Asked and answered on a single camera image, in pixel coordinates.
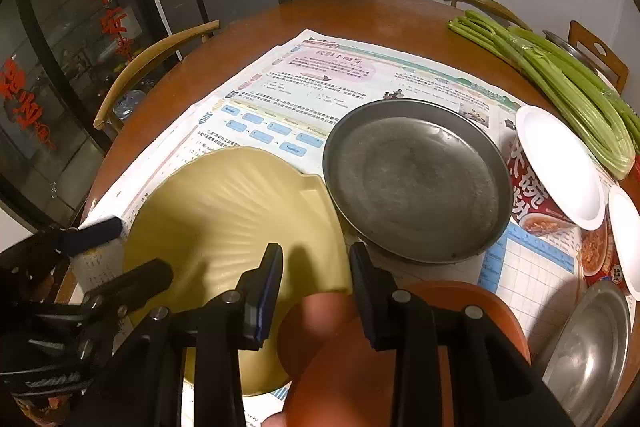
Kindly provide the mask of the printed newspaper sheets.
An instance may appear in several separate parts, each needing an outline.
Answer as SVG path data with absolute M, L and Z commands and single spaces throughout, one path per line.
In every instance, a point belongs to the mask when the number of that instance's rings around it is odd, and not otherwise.
M 509 156 L 520 101 L 466 72 L 382 46 L 305 30 L 276 46 L 193 104 L 149 145 L 92 205 L 88 225 L 119 217 L 120 239 L 77 257 L 84 291 L 126 272 L 125 243 L 149 195 L 178 169 L 229 147 L 277 156 L 323 180 L 326 139 L 351 110 L 383 98 L 414 98 L 476 124 Z

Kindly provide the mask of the wooden chair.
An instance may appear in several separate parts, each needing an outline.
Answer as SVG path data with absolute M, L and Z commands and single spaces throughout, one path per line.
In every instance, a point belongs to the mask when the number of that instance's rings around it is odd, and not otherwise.
M 568 43 L 575 49 L 586 50 L 590 61 L 596 67 L 603 66 L 601 72 L 612 83 L 618 93 L 622 93 L 628 79 L 628 66 L 611 50 L 611 48 L 577 20 L 570 22 Z
M 448 0 L 448 1 L 450 2 L 450 5 L 453 8 L 455 8 L 459 2 L 473 5 L 477 9 L 480 9 L 481 11 L 491 16 L 497 17 L 498 20 L 501 20 L 502 22 L 508 22 L 512 25 L 532 31 L 532 28 L 530 28 L 524 22 L 524 20 L 521 20 L 516 14 L 511 12 L 506 6 L 500 4 L 495 0 Z
M 118 75 L 110 90 L 96 113 L 93 121 L 93 128 L 103 130 L 108 124 L 116 132 L 122 130 L 122 121 L 114 113 L 114 107 L 119 98 L 130 91 L 138 82 L 163 61 L 175 54 L 185 44 L 200 38 L 203 42 L 208 39 L 220 27 L 219 20 L 213 20 L 205 24 L 191 27 L 189 29 L 172 34 L 160 41 L 152 44 L 136 56 Z

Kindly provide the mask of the red instant noodle package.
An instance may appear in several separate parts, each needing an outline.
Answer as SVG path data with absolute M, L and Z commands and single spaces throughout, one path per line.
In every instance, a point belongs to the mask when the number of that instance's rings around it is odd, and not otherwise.
M 547 239 L 578 231 L 579 242 L 576 246 L 570 246 L 570 250 L 578 254 L 587 285 L 591 286 L 600 280 L 611 281 L 628 296 L 629 291 L 620 267 L 620 259 L 617 257 L 608 209 L 605 209 L 602 225 L 597 230 L 587 231 L 576 227 L 553 202 L 534 173 L 518 138 L 515 138 L 511 145 L 506 167 L 513 188 L 514 221 L 529 234 Z

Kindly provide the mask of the yellow shell-shaped plate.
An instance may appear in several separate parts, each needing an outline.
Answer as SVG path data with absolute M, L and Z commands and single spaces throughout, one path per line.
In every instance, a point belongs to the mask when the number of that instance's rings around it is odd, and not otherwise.
M 177 313 L 235 288 L 270 243 L 283 249 L 274 323 L 308 295 L 352 290 L 342 228 L 320 176 L 264 150 L 229 147 L 188 162 L 149 195 L 128 233 L 124 269 L 169 263 L 169 288 L 146 306 Z

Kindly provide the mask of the right wooden chair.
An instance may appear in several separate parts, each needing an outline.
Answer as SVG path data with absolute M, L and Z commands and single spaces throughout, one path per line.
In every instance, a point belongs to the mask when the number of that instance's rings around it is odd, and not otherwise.
M 611 48 L 577 20 L 570 22 L 568 43 L 575 49 L 586 50 L 590 61 L 596 67 L 603 66 L 601 72 L 612 83 L 618 93 L 622 93 L 628 79 L 628 66 L 611 50 Z

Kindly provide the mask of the far wooden chair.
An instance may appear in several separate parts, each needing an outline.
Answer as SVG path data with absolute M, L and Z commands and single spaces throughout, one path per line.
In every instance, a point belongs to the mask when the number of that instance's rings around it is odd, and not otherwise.
M 491 16 L 497 17 L 498 20 L 501 20 L 502 22 L 508 22 L 512 25 L 532 31 L 532 28 L 530 28 L 524 22 L 524 20 L 521 20 L 516 14 L 511 12 L 506 6 L 500 4 L 495 0 L 448 0 L 448 1 L 450 2 L 450 5 L 453 8 L 455 8 L 459 2 L 473 5 L 477 9 L 480 9 L 481 11 Z

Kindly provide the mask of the orange plastic plate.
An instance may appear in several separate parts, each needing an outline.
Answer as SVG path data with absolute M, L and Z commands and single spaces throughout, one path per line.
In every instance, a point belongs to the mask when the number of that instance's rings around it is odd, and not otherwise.
M 477 305 L 488 312 L 530 364 L 527 340 L 513 312 L 480 286 L 428 281 L 408 286 L 436 308 L 461 311 Z M 389 426 L 395 352 L 376 352 L 364 335 L 353 295 L 318 293 L 288 311 L 277 341 L 281 365 L 292 379 L 283 412 L 263 426 Z M 454 425 L 448 353 L 438 348 L 444 426 Z

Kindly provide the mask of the white bowl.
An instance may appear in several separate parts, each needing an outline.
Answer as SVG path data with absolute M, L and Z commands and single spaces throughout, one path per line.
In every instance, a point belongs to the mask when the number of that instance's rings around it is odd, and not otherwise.
M 640 216 L 634 202 L 619 186 L 608 191 L 608 215 L 629 294 L 640 298 Z
M 597 230 L 604 218 L 605 197 L 584 143 L 540 107 L 521 107 L 515 124 L 518 142 L 553 202 L 579 228 Z

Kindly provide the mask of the green celery bunch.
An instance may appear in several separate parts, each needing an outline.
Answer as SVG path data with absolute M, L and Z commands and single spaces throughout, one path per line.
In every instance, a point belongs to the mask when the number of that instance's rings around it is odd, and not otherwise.
M 448 27 L 533 83 L 616 180 L 631 174 L 639 156 L 639 116 L 586 65 L 531 30 L 504 27 L 473 10 Z

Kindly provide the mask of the left wooden chair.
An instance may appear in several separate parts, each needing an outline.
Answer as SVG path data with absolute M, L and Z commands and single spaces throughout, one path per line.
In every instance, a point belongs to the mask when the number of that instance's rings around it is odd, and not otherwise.
M 200 38 L 203 42 L 208 39 L 220 27 L 219 20 L 213 20 L 205 24 L 191 27 L 189 29 L 172 34 L 160 41 L 152 44 L 136 56 L 118 75 L 110 90 L 96 113 L 93 121 L 93 128 L 103 130 L 108 124 L 116 132 L 122 130 L 122 121 L 114 113 L 114 107 L 119 98 L 130 91 L 138 82 L 163 61 L 175 54 L 185 44 Z

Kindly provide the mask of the small stainless steel dish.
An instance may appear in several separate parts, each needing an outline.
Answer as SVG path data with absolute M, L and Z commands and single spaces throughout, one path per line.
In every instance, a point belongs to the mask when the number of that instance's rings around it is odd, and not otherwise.
M 590 286 L 534 371 L 576 426 L 600 421 L 622 378 L 630 336 L 627 300 L 613 282 Z

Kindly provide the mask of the glass door with red characters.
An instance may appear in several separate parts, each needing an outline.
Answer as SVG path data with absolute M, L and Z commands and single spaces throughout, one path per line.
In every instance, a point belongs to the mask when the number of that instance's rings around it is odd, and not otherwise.
M 72 225 L 116 136 L 93 121 L 117 76 L 167 34 L 154 0 L 1 0 L 1 202 Z

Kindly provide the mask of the dark round metal plate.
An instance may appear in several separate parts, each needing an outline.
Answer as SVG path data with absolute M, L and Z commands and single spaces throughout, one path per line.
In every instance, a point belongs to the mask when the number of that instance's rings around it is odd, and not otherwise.
M 335 208 L 359 236 L 414 263 L 484 253 L 511 218 L 498 146 L 430 102 L 381 100 L 352 110 L 326 139 L 322 171 Z

